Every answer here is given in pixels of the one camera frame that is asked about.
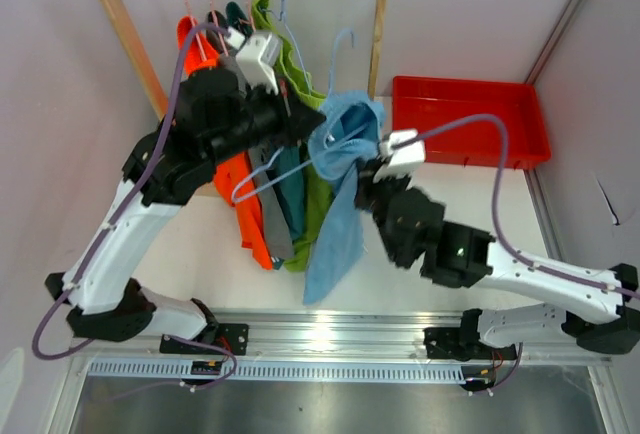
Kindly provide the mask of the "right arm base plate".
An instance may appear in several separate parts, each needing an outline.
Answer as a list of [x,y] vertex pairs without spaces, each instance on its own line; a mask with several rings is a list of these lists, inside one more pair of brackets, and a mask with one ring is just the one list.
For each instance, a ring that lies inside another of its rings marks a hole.
[[494,348],[478,340],[461,341],[458,327],[428,327],[423,330],[423,333],[426,356],[430,360],[468,362],[502,359],[512,361],[517,357],[517,349],[514,345]]

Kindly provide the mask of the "light blue shorts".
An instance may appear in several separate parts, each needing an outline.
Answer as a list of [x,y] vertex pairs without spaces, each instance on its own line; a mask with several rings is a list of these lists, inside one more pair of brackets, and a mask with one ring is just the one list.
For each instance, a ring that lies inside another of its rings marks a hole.
[[322,221],[305,273],[303,304],[324,300],[364,252],[363,227],[355,207],[357,163],[378,155],[386,120],[382,103],[363,91],[329,96],[320,107],[325,122],[308,139],[311,163],[333,201]]

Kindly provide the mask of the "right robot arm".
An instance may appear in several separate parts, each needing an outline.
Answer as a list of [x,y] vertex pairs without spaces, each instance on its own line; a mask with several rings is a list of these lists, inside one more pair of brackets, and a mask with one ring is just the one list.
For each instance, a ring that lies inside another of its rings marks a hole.
[[371,214],[390,262],[441,287],[496,289],[534,299],[530,306],[464,311],[455,328],[427,328],[431,359],[470,361],[493,353],[516,358],[526,342],[573,340],[604,355],[639,343],[639,312],[629,302],[639,287],[634,266],[596,270],[509,251],[487,231],[445,220],[445,208],[408,175],[385,175],[380,160],[357,164],[355,205]]

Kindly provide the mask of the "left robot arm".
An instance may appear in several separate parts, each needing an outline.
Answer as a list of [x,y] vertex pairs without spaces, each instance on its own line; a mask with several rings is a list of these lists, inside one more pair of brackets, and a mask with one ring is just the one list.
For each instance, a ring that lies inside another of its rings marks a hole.
[[83,258],[46,280],[52,297],[70,305],[66,321],[75,337],[175,336],[197,354],[215,346],[217,322],[201,301],[158,295],[133,273],[220,165],[264,141],[295,146],[324,122],[286,79],[277,83],[276,94],[264,86],[242,89],[232,71],[205,67],[177,85],[169,115],[127,158],[112,207]]

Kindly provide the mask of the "lime green shorts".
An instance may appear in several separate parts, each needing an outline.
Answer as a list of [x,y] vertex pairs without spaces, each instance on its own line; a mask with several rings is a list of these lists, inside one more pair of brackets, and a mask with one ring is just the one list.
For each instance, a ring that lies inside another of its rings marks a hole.
[[[255,27],[261,28],[258,24],[257,14],[252,12]],[[301,94],[298,96],[311,108],[318,110],[324,103],[326,95],[313,88],[313,97],[306,101]],[[300,147],[285,149],[275,163],[276,175],[281,175],[290,169],[301,165],[309,160],[306,142]],[[284,195],[284,201],[288,203],[293,212],[294,234],[293,242],[294,256],[284,261],[284,267],[289,272],[302,273],[309,264],[312,247],[314,246],[323,220],[332,202],[332,191],[327,181],[321,179],[311,164],[302,170],[291,174],[274,186]]]

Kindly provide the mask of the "orange shorts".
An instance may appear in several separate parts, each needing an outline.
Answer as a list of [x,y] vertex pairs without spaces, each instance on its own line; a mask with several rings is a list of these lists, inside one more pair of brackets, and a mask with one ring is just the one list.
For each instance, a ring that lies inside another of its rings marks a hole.
[[258,142],[251,134],[254,111],[248,102],[251,88],[233,57],[218,53],[200,32],[186,42],[197,24],[185,16],[177,24],[178,46],[187,49],[174,114],[174,129],[191,145],[216,163],[212,180],[220,196],[235,209],[242,246],[252,251],[258,264],[273,268],[263,228],[263,209],[259,200],[232,199],[239,183],[250,174],[248,151]]

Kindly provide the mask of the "grey shorts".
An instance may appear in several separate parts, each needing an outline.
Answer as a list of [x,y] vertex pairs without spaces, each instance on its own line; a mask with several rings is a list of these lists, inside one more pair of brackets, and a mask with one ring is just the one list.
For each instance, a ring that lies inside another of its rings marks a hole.
[[[216,10],[220,27],[229,27],[226,18]],[[236,64],[231,47],[225,56],[218,45],[217,35],[207,34],[208,42],[220,53],[219,63],[233,72],[239,81],[242,94],[246,94],[249,84]],[[236,184],[242,181],[253,170],[264,166],[273,154],[273,146],[262,142],[252,147],[246,154],[229,160],[219,168],[214,184],[220,195],[231,207],[236,208],[243,247],[251,248],[255,259],[266,269],[279,269],[285,259],[293,256],[293,243],[289,226],[280,206],[274,187],[268,187],[257,195],[240,204],[234,204],[231,194]],[[270,181],[266,171],[258,173],[237,192],[238,196],[246,195],[255,188],[262,187]]]

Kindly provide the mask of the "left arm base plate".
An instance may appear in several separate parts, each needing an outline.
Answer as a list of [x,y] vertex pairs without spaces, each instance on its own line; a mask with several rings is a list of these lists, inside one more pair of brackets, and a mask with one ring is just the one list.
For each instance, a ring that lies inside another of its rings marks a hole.
[[247,351],[250,328],[248,324],[221,323],[217,327],[207,327],[194,342],[202,343],[207,348],[179,342],[170,336],[160,341],[159,352],[162,354],[181,355],[214,355],[217,351],[211,346],[224,349],[235,356],[244,356]]

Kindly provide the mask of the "teal shorts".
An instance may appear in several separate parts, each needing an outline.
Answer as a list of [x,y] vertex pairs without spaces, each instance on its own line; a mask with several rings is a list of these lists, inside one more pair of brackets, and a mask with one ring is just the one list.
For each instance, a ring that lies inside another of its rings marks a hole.
[[226,162],[214,179],[221,197],[236,211],[241,246],[250,250],[266,270],[279,269],[284,261],[293,258],[294,242],[304,232],[303,174],[296,172],[240,203],[234,202],[232,196],[244,196],[300,165],[299,149],[286,148],[269,170],[255,175],[242,187],[237,186],[268,162],[273,152],[268,143],[255,146]]

